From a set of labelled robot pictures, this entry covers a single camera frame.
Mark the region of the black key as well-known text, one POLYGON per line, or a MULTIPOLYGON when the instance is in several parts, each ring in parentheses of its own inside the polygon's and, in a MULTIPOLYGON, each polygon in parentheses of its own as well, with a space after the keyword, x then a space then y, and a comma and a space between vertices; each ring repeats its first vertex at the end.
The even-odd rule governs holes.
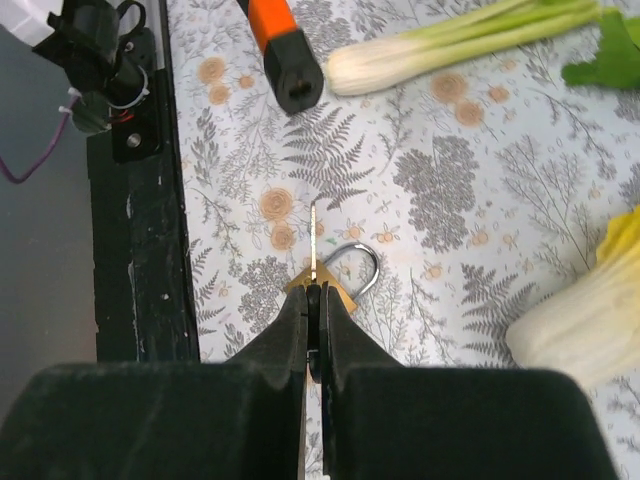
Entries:
POLYGON ((316 205, 311 202, 310 206, 310 273, 309 284, 306 287, 308 304, 308 337, 307 337, 307 358, 312 380, 319 384, 321 382, 321 361, 319 347, 319 315, 320 315, 320 293, 321 287, 317 283, 317 247, 316 247, 316 205))

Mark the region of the orange padlock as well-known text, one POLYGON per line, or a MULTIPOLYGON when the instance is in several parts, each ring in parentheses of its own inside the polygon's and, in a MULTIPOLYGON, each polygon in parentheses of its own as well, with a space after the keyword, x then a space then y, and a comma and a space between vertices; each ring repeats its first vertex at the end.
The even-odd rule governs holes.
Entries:
POLYGON ((314 107, 324 76, 304 31, 285 0, 238 1, 259 47, 277 103, 288 115, 314 107))

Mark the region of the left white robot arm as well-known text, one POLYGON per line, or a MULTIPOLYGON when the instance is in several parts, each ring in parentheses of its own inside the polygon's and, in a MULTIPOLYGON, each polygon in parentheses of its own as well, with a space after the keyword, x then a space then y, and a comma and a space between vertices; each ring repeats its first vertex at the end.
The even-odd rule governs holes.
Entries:
POLYGON ((126 50, 146 26, 146 8, 138 1, 64 1, 50 13, 53 29, 32 51, 60 67, 70 83, 73 105, 65 110, 85 133, 107 131, 131 118, 148 95, 148 74, 126 50))

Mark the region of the large brass padlock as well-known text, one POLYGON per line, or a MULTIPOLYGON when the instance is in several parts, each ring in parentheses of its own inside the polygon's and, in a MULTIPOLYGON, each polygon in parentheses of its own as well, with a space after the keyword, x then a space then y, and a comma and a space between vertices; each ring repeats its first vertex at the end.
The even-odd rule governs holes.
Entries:
POLYGON ((377 283, 380 260, 377 253, 361 242, 341 245, 322 260, 316 261, 316 282, 335 287, 349 313, 377 283))

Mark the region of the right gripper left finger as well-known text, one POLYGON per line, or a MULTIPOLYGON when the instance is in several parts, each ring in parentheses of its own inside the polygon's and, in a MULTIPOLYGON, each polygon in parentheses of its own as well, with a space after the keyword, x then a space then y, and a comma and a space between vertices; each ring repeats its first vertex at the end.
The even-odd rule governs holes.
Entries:
POLYGON ((5 479, 300 479, 307 297, 222 363, 66 364, 1 427, 5 479))

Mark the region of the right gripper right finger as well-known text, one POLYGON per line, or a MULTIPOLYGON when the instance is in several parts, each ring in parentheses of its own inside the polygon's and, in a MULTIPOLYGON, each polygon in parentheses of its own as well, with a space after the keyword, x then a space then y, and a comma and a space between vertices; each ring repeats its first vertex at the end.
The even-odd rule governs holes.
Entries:
POLYGON ((333 479, 613 479, 583 390, 551 370, 407 367, 319 294, 324 472, 333 479))

